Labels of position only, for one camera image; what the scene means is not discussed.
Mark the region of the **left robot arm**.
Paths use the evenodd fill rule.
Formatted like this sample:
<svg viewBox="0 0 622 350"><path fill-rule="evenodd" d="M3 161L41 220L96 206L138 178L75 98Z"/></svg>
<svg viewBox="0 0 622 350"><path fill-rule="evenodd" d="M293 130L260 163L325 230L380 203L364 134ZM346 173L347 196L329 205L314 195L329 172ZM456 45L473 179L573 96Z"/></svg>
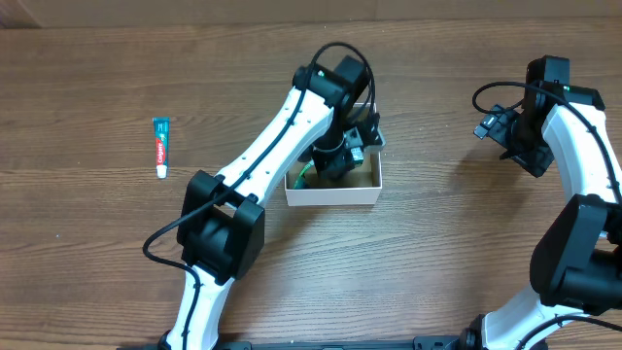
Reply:
<svg viewBox="0 0 622 350"><path fill-rule="evenodd" d="M338 181L361 166L370 147L382 146L379 115L368 97L372 72L345 56L329 70L299 67L272 122L236 160L210 175L197 171L184 198L177 242L186 286L177 321L159 349L212 349L232 283L242 278L264 244L265 206L299 162L322 180Z"/></svg>

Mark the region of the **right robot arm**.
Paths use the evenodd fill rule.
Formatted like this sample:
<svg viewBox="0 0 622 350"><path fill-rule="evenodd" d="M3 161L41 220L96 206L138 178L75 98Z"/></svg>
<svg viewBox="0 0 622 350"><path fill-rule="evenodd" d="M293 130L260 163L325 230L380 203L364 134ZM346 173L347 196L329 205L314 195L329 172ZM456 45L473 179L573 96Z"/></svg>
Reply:
<svg viewBox="0 0 622 350"><path fill-rule="evenodd" d="M531 61L522 100L484 111L474 129L535 177L556 164L566 204L537 243L530 283L461 334L417 336L416 349L545 349L572 322L620 331L601 320L621 307L621 167L606 133L600 93L570 84L570 62Z"/></svg>

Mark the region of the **Colgate toothpaste tube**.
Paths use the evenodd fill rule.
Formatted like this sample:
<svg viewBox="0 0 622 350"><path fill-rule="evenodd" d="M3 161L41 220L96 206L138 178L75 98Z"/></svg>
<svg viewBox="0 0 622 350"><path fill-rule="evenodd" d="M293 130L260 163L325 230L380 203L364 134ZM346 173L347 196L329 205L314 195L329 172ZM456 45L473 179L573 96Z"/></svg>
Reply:
<svg viewBox="0 0 622 350"><path fill-rule="evenodd" d="M168 118L153 118L156 141L156 176L165 179L168 175L169 127Z"/></svg>

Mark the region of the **green white toothbrush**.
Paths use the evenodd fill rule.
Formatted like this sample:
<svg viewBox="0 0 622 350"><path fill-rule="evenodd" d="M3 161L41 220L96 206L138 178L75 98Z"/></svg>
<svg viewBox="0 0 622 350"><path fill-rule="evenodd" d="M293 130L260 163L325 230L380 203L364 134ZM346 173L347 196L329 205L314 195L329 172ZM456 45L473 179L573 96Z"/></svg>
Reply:
<svg viewBox="0 0 622 350"><path fill-rule="evenodd" d="M308 161L303 168L300 170L300 172L298 173L295 181L294 181L294 186L293 189L294 190L305 190L305 189L309 189L310 186L306 180L306 173L312 168L314 167L314 161L310 160Z"/></svg>

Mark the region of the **white open cardboard box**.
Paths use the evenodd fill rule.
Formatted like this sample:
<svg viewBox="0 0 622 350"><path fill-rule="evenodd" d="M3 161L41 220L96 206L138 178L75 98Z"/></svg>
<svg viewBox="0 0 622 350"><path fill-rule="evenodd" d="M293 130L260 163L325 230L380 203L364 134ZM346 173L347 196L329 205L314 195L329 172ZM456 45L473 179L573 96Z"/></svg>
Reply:
<svg viewBox="0 0 622 350"><path fill-rule="evenodd" d="M366 154L361 166L338 181L321 179L314 166L305 175L310 188L294 190L294 181L306 163L296 161L285 176L289 206L374 205L383 189L381 151Z"/></svg>

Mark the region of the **green white soap bar box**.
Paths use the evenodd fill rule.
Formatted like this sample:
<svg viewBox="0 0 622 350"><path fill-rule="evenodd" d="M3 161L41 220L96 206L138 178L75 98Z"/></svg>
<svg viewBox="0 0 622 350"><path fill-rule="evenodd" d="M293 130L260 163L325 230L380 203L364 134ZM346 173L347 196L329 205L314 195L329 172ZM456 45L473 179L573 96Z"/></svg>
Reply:
<svg viewBox="0 0 622 350"><path fill-rule="evenodd" d="M350 150L352 156L352 162L355 167L361 166L364 162L364 152L361 147L352 148Z"/></svg>

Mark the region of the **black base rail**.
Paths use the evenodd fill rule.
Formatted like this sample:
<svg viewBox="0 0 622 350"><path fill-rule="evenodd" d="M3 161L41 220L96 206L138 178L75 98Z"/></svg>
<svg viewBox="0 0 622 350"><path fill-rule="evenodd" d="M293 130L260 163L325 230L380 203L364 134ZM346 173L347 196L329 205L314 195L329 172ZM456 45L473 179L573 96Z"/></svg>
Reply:
<svg viewBox="0 0 622 350"><path fill-rule="evenodd" d="M459 339L454 335L416 336L413 340L398 341L345 341L345 342L295 342L253 344L223 342L215 350L442 350L457 349Z"/></svg>

